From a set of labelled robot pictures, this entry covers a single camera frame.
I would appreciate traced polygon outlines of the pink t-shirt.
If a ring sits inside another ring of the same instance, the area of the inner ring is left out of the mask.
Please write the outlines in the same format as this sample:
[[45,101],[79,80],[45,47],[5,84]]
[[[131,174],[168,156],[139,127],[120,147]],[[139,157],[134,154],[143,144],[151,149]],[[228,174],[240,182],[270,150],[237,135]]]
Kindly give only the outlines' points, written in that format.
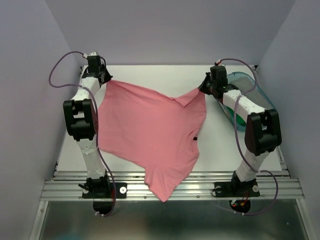
[[197,88],[169,97],[112,80],[98,108],[98,145],[142,167],[145,184],[165,202],[198,160],[197,137],[206,115],[205,95]]

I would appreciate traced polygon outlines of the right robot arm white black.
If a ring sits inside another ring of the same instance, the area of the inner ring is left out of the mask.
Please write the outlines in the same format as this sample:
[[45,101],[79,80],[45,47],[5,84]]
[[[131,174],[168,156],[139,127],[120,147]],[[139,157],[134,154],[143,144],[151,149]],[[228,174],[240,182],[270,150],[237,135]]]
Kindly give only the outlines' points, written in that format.
[[217,198],[240,198],[260,196],[256,176],[269,153],[282,143],[279,114],[251,101],[240,89],[228,82],[227,70],[214,65],[198,88],[212,95],[223,106],[233,110],[233,116],[245,121],[245,153],[242,162],[233,172],[230,181],[216,182],[212,190]]

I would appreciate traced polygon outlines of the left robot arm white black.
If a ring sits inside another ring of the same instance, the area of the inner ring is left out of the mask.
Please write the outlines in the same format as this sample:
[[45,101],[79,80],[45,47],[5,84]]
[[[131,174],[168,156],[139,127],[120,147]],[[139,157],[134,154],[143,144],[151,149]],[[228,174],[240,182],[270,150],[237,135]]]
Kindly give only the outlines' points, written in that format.
[[87,66],[81,72],[77,92],[70,100],[63,102],[63,113],[67,133],[79,146],[86,166],[86,182],[79,185],[82,197],[110,199],[113,186],[99,154],[99,124],[94,96],[112,76],[106,68],[105,60],[97,52],[90,53],[85,59]]

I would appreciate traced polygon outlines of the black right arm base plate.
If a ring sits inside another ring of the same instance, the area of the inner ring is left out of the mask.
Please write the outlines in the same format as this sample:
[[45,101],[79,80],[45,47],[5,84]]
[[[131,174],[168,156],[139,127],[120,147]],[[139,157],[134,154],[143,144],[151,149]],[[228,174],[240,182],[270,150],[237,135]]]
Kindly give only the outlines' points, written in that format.
[[221,181],[214,183],[214,191],[217,198],[236,199],[242,197],[259,197],[260,191],[258,183],[253,180],[250,182],[231,182]]

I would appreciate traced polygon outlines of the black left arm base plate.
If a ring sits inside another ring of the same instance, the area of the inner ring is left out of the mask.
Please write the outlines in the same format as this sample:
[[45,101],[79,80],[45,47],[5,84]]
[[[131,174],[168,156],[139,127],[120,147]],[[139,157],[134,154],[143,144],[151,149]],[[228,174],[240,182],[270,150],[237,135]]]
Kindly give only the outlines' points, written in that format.
[[125,199],[127,197],[127,184],[125,182],[116,182],[116,191],[114,186],[96,186],[92,190],[83,189],[83,199]]

